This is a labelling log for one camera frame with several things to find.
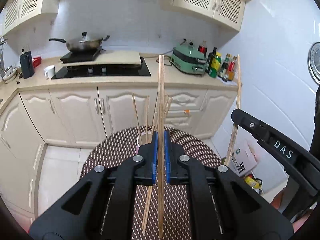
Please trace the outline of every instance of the cutting board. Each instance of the cutting board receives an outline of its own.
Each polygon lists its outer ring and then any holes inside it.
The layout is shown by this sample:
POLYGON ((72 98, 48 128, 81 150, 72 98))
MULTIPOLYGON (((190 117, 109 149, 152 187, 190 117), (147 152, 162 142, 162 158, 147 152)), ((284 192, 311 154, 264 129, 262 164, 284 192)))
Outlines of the cutting board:
POLYGON ((65 63, 63 66, 82 66, 82 65, 106 65, 106 64, 128 64, 140 65, 140 54, 136 51, 115 50, 101 51, 95 61, 65 63))

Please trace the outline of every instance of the green electric grill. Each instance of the green electric grill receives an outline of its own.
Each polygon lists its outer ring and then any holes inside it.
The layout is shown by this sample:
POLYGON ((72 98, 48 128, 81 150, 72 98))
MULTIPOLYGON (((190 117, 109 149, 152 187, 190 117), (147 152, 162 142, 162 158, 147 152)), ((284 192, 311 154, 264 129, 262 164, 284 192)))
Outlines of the green electric grill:
POLYGON ((193 47, 192 41, 189 45, 183 44, 173 48, 170 62, 183 73, 203 75, 205 72, 206 58, 193 47))

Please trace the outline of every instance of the brown tablecloth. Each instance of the brown tablecloth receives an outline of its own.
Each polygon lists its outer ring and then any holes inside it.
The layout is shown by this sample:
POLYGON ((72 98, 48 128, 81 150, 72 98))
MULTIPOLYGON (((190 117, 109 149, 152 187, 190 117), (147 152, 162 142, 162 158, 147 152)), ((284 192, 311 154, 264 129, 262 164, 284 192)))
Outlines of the brown tablecloth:
MULTIPOLYGON (((192 156, 204 165, 216 167, 221 160, 201 140, 181 130, 166 128, 170 131, 171 140, 183 146, 187 155, 192 156)), ((136 154, 137 128, 129 128, 111 135, 100 143, 84 163, 81 178, 96 165, 102 164, 107 168, 120 165, 125 159, 136 154)), ((154 240, 158 239, 158 203, 157 183, 153 186, 147 229, 142 235, 141 224, 144 206, 147 199, 147 186, 137 186, 135 210, 132 226, 132 239, 154 240)), ((164 195, 164 240, 191 239, 188 201, 186 186, 167 186, 164 195)))

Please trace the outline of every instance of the red box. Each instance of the red box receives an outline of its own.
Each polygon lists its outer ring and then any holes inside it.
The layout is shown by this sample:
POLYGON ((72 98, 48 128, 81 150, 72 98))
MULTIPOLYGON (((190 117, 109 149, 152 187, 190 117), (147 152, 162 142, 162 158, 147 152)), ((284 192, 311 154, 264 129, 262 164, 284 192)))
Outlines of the red box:
POLYGON ((34 57, 32 58, 33 67, 37 67, 41 64, 41 57, 34 57))

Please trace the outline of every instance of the kitchen countertop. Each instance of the kitchen countertop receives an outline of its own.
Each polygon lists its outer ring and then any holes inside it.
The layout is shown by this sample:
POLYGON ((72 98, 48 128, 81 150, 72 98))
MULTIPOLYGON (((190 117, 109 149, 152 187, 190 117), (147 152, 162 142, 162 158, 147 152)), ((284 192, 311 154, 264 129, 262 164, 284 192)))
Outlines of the kitchen countertop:
MULTIPOLYGON (((62 68, 60 57, 43 59, 42 63, 35 68, 35 74, 27 79, 17 77, 8 84, 0 82, 0 114, 9 104, 11 99, 19 92, 26 90, 41 90, 49 88, 66 88, 66 87, 92 87, 92 86, 111 86, 115 84, 120 87, 158 87, 158 67, 156 57, 147 58, 145 62, 151 73, 151 77, 141 76, 107 76, 107 77, 81 77, 65 79, 46 79, 44 68, 49 65, 55 65, 55 71, 62 68)), ((214 79, 209 75, 195 76, 180 72, 175 67, 166 66, 164 71, 165 88, 188 88, 188 89, 212 89, 212 90, 229 90, 237 91, 236 83, 234 85, 224 84, 219 79, 214 79)))

